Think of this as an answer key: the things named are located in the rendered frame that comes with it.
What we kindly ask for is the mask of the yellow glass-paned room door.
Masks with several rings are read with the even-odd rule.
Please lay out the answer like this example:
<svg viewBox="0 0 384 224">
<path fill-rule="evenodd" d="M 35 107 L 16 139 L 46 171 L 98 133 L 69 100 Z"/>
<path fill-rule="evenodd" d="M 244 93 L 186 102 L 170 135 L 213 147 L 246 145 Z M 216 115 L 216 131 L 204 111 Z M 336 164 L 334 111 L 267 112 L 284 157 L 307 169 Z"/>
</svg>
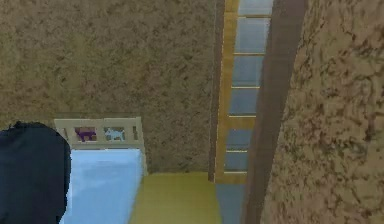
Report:
<svg viewBox="0 0 384 224">
<path fill-rule="evenodd" d="M 242 184 L 274 0 L 224 0 L 213 181 Z"/>
</svg>

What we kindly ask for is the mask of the pale blue bed beige headboard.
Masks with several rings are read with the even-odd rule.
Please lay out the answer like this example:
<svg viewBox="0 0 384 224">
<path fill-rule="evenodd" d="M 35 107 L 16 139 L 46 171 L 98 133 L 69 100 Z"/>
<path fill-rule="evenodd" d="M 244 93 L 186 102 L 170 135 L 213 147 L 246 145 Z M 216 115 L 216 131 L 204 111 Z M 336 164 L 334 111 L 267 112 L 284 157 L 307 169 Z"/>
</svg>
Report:
<svg viewBox="0 0 384 224">
<path fill-rule="evenodd" d="M 56 119 L 71 146 L 68 208 L 60 224 L 128 224 L 148 174 L 142 119 Z"/>
</svg>

